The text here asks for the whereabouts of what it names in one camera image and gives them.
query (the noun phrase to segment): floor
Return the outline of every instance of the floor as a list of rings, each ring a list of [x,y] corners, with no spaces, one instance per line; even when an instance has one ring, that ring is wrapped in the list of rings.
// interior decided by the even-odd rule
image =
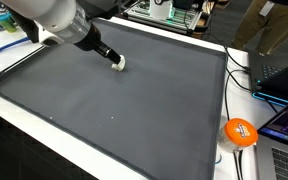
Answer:
[[[223,44],[229,45],[251,2],[252,0],[231,0],[230,4],[225,9],[216,8],[212,16],[211,28],[208,29],[206,34],[211,33],[218,39],[222,40]],[[249,42],[246,48],[253,50],[260,39],[260,35],[261,32]],[[207,41],[218,44],[218,42],[211,36]],[[283,55],[288,58],[288,40],[273,54]]]
[[[231,0],[224,10],[215,9],[208,32],[229,45],[251,0]],[[254,49],[260,36],[247,46]],[[216,42],[213,37],[207,41]],[[275,52],[288,56],[288,40]],[[76,165],[0,119],[0,180],[95,180]]]

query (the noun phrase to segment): electronic equipment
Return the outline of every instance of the electronic equipment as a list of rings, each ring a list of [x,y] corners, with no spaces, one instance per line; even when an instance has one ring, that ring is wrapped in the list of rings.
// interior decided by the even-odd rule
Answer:
[[[249,53],[253,97],[280,106],[288,105],[288,59]]]
[[[259,130],[257,160],[260,179],[288,180],[288,107]]]
[[[160,5],[162,7],[159,7],[154,0],[150,2],[142,0],[132,3],[126,2],[122,6],[124,9],[123,16],[131,21],[189,36],[195,31],[206,31],[211,16],[210,14],[197,10],[202,9],[204,1],[201,2],[201,4],[196,4],[195,6],[197,8],[195,9],[191,8],[192,6],[184,9],[178,8],[181,7],[179,2],[181,1],[174,1],[172,8],[169,4],[170,1],[166,1]],[[200,19],[206,20],[205,25],[198,25]]]

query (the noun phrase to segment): white object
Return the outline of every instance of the white object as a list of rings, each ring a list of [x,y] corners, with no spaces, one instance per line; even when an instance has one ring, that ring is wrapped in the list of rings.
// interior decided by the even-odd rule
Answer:
[[[157,20],[166,20],[171,18],[171,13],[173,10],[173,1],[168,0],[163,2],[161,5],[155,3],[160,2],[162,0],[150,0],[150,9],[149,13],[153,19]]]
[[[267,16],[267,14],[271,11],[273,6],[274,6],[273,2],[267,1],[266,4],[263,6],[262,10],[260,11],[260,15]]]
[[[125,67],[125,63],[126,63],[126,61],[125,61],[125,57],[123,56],[123,55],[120,55],[121,56],[121,61],[120,61],[120,63],[118,63],[118,64],[113,64],[112,65],[112,69],[115,69],[115,70],[117,70],[117,71],[123,71],[123,69],[124,69],[124,67]]]
[[[230,153],[233,153],[235,151],[239,151],[239,150],[243,149],[243,147],[233,143],[228,138],[228,136],[226,135],[226,133],[224,131],[224,128],[222,128],[219,131],[217,144],[219,145],[219,147],[221,149],[225,150],[226,152],[230,152]]]
[[[53,40],[55,41],[57,44],[64,44],[65,41],[63,39],[61,39],[60,37],[56,36],[55,34],[47,31],[46,29],[44,29],[41,25],[38,25],[38,39],[39,39],[39,43],[42,44],[43,46],[49,46],[49,44],[44,43],[47,40]]]

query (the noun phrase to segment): person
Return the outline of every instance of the person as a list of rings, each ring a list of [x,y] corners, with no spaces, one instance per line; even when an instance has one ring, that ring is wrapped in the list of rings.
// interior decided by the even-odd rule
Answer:
[[[262,9],[267,3],[272,8],[264,8],[267,10],[265,14]],[[231,47],[243,50],[248,41],[262,29],[264,31],[256,50],[264,56],[274,52],[288,39],[288,0],[253,0],[236,31]]]

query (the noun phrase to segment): tray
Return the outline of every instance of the tray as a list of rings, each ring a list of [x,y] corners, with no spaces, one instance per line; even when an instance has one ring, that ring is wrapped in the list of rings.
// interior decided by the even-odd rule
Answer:
[[[73,45],[43,48],[0,76],[0,96],[149,179],[211,180],[225,54],[93,23],[125,71]]]

